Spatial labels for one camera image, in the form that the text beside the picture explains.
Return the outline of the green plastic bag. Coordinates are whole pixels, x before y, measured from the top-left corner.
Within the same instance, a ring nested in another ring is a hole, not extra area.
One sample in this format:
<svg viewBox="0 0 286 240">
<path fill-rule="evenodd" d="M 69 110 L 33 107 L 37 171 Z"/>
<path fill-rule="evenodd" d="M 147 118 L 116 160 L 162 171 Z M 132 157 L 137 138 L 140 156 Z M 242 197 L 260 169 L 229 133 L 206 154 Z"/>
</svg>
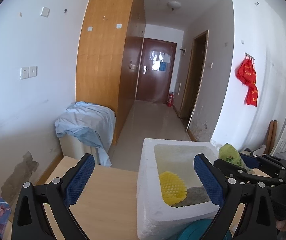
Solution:
<svg viewBox="0 0 286 240">
<path fill-rule="evenodd" d="M 239 169 L 245 169 L 249 174 L 254 174 L 254 171 L 250 169 L 243 159 L 239 152 L 231 144 L 226 143 L 219 149 L 219 159 L 222 159 L 230 164 L 237 166 Z"/>
</svg>

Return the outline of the grey sponge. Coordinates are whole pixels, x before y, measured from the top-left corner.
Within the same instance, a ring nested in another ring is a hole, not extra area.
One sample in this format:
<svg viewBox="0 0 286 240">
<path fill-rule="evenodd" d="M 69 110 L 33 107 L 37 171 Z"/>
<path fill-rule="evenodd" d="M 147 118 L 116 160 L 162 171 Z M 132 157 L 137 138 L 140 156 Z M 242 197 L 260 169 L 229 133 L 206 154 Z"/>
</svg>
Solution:
<svg viewBox="0 0 286 240">
<path fill-rule="evenodd" d="M 173 207 L 184 207 L 184 206 L 190 206 L 190 205 L 197 205 L 209 202 L 210 198 L 204 189 L 203 186 L 201 187 L 191 187 L 187 189 L 187 195 L 186 198 L 177 203 L 174 204 Z"/>
</svg>

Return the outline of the yellow spiky ball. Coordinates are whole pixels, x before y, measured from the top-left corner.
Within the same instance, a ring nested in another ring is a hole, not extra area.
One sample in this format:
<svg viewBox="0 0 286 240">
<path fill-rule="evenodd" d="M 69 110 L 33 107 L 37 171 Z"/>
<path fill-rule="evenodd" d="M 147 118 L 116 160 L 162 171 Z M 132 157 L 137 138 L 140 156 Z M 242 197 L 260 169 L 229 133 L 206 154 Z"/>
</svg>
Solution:
<svg viewBox="0 0 286 240">
<path fill-rule="evenodd" d="M 175 173 L 165 171 L 159 175 L 161 195 L 163 201 L 174 206 L 187 197 L 185 182 Z"/>
</svg>

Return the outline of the teal cylindrical canister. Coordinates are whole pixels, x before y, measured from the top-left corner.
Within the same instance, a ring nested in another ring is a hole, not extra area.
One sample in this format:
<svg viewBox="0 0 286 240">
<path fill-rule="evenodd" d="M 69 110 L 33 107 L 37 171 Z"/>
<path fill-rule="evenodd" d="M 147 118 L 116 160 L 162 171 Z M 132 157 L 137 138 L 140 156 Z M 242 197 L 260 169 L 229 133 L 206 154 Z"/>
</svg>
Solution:
<svg viewBox="0 0 286 240">
<path fill-rule="evenodd" d="M 214 219 L 201 219 L 187 226 L 176 239 L 232 239 L 232 234 Z"/>
</svg>

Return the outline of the red hanging bags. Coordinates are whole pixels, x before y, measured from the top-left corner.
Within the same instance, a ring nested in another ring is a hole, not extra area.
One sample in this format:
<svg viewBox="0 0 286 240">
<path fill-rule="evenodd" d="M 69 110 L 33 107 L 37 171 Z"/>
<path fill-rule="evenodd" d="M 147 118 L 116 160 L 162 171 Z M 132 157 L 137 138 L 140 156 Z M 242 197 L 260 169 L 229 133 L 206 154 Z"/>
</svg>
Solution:
<svg viewBox="0 0 286 240">
<path fill-rule="evenodd" d="M 245 99 L 246 105 L 257 107 L 259 92 L 256 86 L 256 72 L 251 58 L 246 57 L 236 71 L 236 77 L 241 83 L 248 87 Z"/>
</svg>

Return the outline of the white foam box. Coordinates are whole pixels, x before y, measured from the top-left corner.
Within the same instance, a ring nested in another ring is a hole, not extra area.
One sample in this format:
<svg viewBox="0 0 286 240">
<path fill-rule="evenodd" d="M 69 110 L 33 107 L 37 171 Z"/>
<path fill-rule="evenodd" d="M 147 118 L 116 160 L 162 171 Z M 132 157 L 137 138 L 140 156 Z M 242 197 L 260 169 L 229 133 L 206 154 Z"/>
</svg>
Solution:
<svg viewBox="0 0 286 240">
<path fill-rule="evenodd" d="M 139 239 L 168 239 L 194 221 L 214 217 L 219 207 L 211 201 L 171 207 L 161 195 L 159 174 L 166 171 L 177 174 L 187 188 L 202 185 L 193 166 L 200 153 L 211 163 L 218 159 L 218 151 L 209 142 L 144 139 L 136 186 Z"/>
</svg>

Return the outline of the red fire extinguisher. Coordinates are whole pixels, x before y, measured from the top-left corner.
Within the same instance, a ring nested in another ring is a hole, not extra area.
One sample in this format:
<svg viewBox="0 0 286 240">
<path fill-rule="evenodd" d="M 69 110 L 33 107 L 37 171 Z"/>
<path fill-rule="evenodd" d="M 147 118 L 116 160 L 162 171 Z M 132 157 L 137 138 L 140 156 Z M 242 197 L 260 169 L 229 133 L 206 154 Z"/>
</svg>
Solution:
<svg viewBox="0 0 286 240">
<path fill-rule="evenodd" d="M 173 98 L 174 98 L 174 93 L 171 92 L 168 95 L 167 107 L 172 107 L 172 105 L 173 105 Z"/>
</svg>

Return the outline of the light blue cloth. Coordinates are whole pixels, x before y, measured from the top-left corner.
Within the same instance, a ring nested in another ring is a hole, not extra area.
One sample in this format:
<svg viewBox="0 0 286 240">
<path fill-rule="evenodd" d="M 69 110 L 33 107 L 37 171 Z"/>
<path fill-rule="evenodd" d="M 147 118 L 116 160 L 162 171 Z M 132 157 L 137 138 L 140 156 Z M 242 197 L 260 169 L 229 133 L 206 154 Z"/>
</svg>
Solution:
<svg viewBox="0 0 286 240">
<path fill-rule="evenodd" d="M 116 116 L 108 107 L 79 101 L 72 103 L 55 121 L 58 138 L 73 136 L 82 144 L 98 149 L 99 163 L 112 165 L 108 151 L 112 145 Z"/>
</svg>

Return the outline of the dark brown entrance door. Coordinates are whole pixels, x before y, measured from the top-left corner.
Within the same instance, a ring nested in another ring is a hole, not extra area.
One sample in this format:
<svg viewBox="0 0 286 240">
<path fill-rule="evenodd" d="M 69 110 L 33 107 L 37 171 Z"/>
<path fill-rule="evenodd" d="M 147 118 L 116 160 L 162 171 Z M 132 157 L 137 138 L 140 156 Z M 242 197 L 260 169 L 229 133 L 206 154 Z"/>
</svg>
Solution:
<svg viewBox="0 0 286 240">
<path fill-rule="evenodd" d="M 177 44 L 145 38 L 136 100 L 165 104 L 170 91 Z"/>
</svg>

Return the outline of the wooden wardrobe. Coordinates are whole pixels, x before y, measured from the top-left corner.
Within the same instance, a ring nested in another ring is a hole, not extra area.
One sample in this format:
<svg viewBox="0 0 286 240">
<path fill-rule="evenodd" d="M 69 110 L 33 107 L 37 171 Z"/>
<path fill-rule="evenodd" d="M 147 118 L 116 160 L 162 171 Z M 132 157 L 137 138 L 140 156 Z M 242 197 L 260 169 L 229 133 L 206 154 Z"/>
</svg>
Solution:
<svg viewBox="0 0 286 240">
<path fill-rule="evenodd" d="M 116 145 L 135 99 L 144 0 L 89 0 L 78 45 L 76 100 L 114 111 Z"/>
</svg>

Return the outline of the ceiling lamp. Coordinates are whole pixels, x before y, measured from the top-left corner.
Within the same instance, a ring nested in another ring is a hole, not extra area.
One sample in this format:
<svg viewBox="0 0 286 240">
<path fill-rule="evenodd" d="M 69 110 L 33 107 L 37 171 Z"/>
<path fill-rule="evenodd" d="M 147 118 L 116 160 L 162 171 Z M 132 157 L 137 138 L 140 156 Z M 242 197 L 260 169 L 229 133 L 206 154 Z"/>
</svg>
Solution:
<svg viewBox="0 0 286 240">
<path fill-rule="evenodd" d="M 182 7 L 182 4 L 178 1 L 170 1 L 167 3 L 167 6 L 172 10 L 177 10 L 180 9 Z"/>
</svg>

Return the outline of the side door frame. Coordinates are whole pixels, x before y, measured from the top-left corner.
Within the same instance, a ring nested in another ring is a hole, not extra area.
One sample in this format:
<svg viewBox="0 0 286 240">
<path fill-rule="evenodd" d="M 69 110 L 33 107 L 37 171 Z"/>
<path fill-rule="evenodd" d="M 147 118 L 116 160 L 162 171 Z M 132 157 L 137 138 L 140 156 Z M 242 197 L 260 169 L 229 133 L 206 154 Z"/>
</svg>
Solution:
<svg viewBox="0 0 286 240">
<path fill-rule="evenodd" d="M 195 37 L 192 42 L 186 84 L 179 111 L 179 118 L 182 120 L 186 132 L 188 132 L 191 124 L 202 84 L 208 48 L 208 36 L 209 31 L 207 30 Z"/>
</svg>

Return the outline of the double wall switch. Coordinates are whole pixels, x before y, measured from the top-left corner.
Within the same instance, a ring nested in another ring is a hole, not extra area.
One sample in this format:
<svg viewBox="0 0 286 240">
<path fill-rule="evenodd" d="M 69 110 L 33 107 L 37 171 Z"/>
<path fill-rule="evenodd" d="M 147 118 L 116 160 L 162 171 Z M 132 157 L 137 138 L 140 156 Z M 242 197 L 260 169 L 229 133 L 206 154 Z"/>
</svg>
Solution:
<svg viewBox="0 0 286 240">
<path fill-rule="evenodd" d="M 31 77 L 36 77 L 38 74 L 38 67 L 32 66 L 32 67 L 22 67 L 20 68 L 20 79 L 28 79 Z"/>
</svg>

